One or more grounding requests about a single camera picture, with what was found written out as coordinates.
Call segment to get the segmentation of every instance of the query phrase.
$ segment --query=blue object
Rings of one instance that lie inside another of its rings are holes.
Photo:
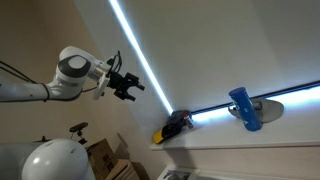
[[[249,131],[257,131],[261,129],[262,123],[254,110],[252,102],[246,92],[246,88],[239,87],[229,92],[234,105],[236,106],[243,124]]]

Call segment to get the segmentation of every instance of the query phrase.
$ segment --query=yellow object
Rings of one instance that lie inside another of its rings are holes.
[[[160,129],[158,132],[156,132],[153,135],[153,142],[156,143],[156,144],[159,144],[159,143],[161,143],[162,140],[163,140],[162,129]]]

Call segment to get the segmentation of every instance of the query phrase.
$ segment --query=white round object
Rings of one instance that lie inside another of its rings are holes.
[[[54,139],[35,149],[22,169],[22,180],[94,180],[85,148],[70,139]]]

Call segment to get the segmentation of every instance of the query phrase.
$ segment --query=blue plastic bottle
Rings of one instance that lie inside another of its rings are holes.
[[[229,96],[232,98],[246,129],[249,131],[261,129],[261,121],[254,110],[246,89],[244,87],[234,89],[229,92]]]

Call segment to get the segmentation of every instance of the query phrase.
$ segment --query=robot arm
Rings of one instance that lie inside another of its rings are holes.
[[[128,88],[136,86],[144,90],[139,78],[127,73],[122,77],[113,68],[115,59],[103,62],[81,49],[69,46],[60,53],[60,61],[53,81],[48,84],[16,83],[0,75],[0,102],[23,101],[72,101],[77,99],[88,77],[98,83],[94,99],[104,94],[105,87],[115,89],[115,95],[132,101],[135,98],[128,94]]]

